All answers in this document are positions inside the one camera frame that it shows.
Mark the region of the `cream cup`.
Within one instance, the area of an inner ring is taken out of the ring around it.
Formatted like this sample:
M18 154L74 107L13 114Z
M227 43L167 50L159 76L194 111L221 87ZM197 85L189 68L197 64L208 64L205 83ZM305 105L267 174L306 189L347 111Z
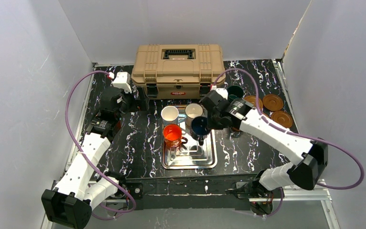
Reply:
M190 128L193 119L203 116L203 107L197 103L191 103L185 108L185 127Z

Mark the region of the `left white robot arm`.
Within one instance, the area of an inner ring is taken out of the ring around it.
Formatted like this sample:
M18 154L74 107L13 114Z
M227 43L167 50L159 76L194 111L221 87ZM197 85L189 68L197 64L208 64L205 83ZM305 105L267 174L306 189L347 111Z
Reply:
M124 114L140 111L147 100L135 100L127 84L106 88L100 96L100 108L91 120L79 146L79 153L62 179L52 190L45 190L41 201L49 221L73 229L83 229L92 211L111 195L124 193L134 205L132 186L125 175L101 172L98 162L120 130Z

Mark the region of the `teal cup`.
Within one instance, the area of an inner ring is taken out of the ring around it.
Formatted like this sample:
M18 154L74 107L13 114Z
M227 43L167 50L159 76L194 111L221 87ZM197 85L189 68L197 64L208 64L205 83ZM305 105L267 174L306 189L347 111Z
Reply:
M239 98L242 99L244 96L244 91L240 86L232 85L227 88L228 92L228 101L232 102L233 100Z

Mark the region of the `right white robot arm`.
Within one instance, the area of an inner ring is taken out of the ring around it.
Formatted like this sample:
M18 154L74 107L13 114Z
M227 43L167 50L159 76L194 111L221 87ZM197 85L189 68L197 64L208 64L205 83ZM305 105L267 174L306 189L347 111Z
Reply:
M259 138L289 159L283 166L260 172L255 186L269 191L289 185L305 190L315 188L327 165L327 144L295 136L251 103L241 98L230 102L216 90L204 96L200 104L207 110L209 129L234 127Z

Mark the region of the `brown wooden coaster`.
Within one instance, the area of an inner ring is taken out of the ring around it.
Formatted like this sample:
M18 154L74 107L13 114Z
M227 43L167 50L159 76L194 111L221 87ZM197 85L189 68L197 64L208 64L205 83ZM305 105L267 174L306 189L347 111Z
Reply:
M291 128L294 124L292 116L284 111L275 111L270 118L285 128Z
M256 106L256 101L258 100L258 107L261 111L263 110L263 102L260 98L254 96L254 95L248 95L248 96L244 97L244 99L247 102L253 104L254 106Z
M283 100L275 94L267 94L264 96L262 103L266 109L272 112L279 111L284 107Z

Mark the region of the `navy blue cup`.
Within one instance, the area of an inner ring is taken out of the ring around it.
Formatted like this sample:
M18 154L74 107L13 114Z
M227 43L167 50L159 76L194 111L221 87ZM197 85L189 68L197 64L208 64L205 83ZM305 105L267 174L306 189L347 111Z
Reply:
M204 144L204 140L210 132L211 130L207 127L206 117L199 116L192 120L190 135L200 146Z

